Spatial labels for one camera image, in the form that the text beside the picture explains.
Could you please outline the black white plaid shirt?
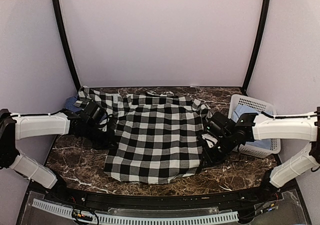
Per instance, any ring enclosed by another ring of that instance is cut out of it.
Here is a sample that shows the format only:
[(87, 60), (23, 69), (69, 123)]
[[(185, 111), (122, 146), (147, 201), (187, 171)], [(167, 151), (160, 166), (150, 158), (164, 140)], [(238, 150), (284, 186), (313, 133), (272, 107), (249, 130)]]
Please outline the black white plaid shirt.
[(120, 95), (83, 86), (75, 106), (95, 102), (111, 115), (118, 145), (104, 172), (128, 183), (169, 184), (197, 173), (203, 157), (200, 136), (212, 116), (203, 101), (172, 92)]

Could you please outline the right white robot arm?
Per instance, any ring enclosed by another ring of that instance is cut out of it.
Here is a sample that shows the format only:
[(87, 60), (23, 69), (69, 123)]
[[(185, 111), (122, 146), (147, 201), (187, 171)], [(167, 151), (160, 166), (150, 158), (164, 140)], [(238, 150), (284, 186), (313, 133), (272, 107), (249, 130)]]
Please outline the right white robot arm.
[(233, 121), (216, 112), (204, 125), (204, 163), (210, 167), (224, 161), (231, 151), (248, 142), (280, 140), (297, 145), (281, 163), (267, 170), (255, 190), (255, 198), (266, 202), (291, 180), (320, 168), (320, 110), (302, 114), (271, 115), (265, 112), (243, 113)]

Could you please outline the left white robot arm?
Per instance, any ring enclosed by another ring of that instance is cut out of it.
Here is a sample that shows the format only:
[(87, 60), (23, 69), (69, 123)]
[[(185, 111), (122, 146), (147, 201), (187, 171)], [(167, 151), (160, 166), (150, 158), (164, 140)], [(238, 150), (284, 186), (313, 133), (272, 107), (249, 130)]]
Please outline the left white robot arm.
[(62, 109), (53, 113), (21, 114), (7, 109), (0, 111), (0, 167), (33, 181), (50, 191), (60, 203), (71, 198), (64, 179), (21, 151), (22, 141), (43, 142), (53, 136), (72, 135), (91, 141), (96, 150), (117, 147), (115, 133), (109, 122), (100, 122), (104, 114)]

